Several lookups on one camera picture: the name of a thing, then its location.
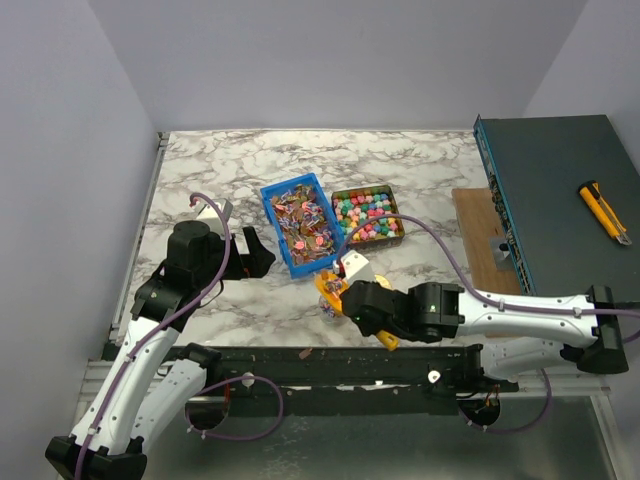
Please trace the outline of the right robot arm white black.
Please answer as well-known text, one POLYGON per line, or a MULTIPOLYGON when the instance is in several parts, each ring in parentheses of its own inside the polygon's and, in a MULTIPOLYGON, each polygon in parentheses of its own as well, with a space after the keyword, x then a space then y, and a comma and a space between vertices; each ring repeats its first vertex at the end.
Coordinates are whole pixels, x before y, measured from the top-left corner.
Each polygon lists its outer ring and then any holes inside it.
POLYGON ((356 281, 340 296, 342 312, 363 336, 384 331, 411 342, 436 343, 473 335, 504 335, 464 362, 460 379, 480 392, 495 380, 572 363, 584 373, 616 375, 629 365, 610 291, 533 297, 427 282, 407 292, 356 281))

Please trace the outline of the metal tin of star candies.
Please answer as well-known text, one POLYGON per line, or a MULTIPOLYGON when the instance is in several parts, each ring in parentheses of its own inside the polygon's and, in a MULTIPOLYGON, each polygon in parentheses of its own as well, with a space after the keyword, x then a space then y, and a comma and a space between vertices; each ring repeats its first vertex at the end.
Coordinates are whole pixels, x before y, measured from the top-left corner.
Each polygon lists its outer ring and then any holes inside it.
POLYGON ((373 249, 399 245, 405 236, 402 220, 384 218, 398 214, 398 205, 389 185, 351 188, 334 191, 331 203, 340 231, 350 234, 364 225, 350 241, 356 249, 373 249))

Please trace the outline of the clear plastic round container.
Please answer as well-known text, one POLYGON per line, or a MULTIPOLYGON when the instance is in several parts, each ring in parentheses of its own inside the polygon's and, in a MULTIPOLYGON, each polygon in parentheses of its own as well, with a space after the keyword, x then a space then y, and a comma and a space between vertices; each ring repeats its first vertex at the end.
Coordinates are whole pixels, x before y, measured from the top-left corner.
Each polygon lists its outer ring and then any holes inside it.
POLYGON ((321 311, 321 319, 327 325, 338 327, 347 321, 347 318, 341 312, 334 309, 324 296, 319 297, 318 305, 321 311))

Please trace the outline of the yellow plastic scoop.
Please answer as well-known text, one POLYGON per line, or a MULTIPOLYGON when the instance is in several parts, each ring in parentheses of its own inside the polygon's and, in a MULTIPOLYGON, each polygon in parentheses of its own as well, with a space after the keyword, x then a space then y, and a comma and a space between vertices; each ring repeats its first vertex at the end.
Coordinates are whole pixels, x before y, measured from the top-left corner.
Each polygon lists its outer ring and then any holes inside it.
MULTIPOLYGON (((343 314, 340 295, 347 290, 348 283, 330 270, 321 270, 314 276, 314 285, 320 296, 324 296, 334 309, 343 314)), ((377 332, 376 338, 389 351, 399 346, 399 339, 385 330, 377 332)))

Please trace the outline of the gold round lid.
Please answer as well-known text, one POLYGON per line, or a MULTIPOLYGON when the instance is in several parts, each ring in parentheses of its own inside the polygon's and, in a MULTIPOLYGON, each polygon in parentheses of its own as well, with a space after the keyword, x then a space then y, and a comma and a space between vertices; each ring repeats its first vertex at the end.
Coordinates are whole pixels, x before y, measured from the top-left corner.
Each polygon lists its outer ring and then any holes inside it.
POLYGON ((387 289, 391 289, 392 288, 392 284, 391 282, 384 277, 383 275, 380 274, 375 274, 375 281, 380 284, 382 287, 387 288, 387 289))

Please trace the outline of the dark green box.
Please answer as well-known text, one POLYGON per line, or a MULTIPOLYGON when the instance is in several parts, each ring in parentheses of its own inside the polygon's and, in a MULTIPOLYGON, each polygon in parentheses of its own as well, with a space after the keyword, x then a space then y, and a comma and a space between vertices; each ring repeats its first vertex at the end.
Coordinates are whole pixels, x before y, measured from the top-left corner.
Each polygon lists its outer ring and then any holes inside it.
POLYGON ((605 115, 477 118, 492 200, 522 291, 534 296, 607 286, 639 306, 639 174, 605 115), (632 243, 610 237, 579 194, 594 181, 632 243))

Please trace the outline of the blue plastic candy bin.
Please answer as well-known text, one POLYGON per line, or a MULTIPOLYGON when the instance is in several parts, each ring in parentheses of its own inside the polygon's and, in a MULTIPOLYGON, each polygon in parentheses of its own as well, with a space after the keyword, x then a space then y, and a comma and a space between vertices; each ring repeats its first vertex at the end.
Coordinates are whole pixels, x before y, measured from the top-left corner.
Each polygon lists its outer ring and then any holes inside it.
POLYGON ((330 269, 344 235, 316 175, 263 187, 260 196, 290 276, 330 269))

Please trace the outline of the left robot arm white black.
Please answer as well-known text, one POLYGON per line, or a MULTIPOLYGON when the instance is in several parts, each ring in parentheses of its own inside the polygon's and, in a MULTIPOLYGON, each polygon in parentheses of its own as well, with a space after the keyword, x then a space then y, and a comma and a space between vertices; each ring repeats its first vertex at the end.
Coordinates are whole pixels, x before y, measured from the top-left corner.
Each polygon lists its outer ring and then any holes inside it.
POLYGON ((51 439, 45 457, 64 479, 139 479, 154 443, 197 395, 229 399, 219 351, 191 343, 158 384, 169 350, 219 281, 262 278, 275 261, 252 227, 248 251, 208 221, 183 221, 169 237, 167 255, 138 289, 122 346, 93 403, 67 436, 51 439))

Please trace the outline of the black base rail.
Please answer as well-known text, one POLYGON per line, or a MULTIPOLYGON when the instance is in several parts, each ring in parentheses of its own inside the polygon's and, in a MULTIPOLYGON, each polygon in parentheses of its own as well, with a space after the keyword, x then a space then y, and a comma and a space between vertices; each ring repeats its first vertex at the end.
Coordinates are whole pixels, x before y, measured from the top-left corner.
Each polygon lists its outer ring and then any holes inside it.
POLYGON ((208 383, 251 373, 188 404, 201 418, 354 416, 426 413, 454 415, 460 394, 513 393, 517 384, 486 376, 481 346, 400 347, 173 347, 166 360, 212 359, 208 383))

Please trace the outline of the wooden board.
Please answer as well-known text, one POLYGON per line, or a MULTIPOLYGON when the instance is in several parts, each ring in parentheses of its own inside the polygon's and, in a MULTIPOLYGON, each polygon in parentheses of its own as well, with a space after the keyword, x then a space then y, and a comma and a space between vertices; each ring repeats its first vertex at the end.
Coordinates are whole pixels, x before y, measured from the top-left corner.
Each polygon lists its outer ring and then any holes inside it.
POLYGON ((459 231, 476 289, 520 295, 512 258, 499 249, 503 228, 488 188, 455 188, 451 192, 459 231))

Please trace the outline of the yellow utility knife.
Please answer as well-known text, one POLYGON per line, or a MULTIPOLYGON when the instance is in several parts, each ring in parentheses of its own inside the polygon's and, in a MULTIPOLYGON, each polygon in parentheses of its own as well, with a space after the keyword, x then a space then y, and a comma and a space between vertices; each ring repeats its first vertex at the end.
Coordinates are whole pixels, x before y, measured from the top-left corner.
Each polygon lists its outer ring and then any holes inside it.
POLYGON ((623 246, 632 245, 627 229, 601 194, 599 184, 596 181, 590 180, 581 184, 578 187, 578 195, 611 239, 623 246))

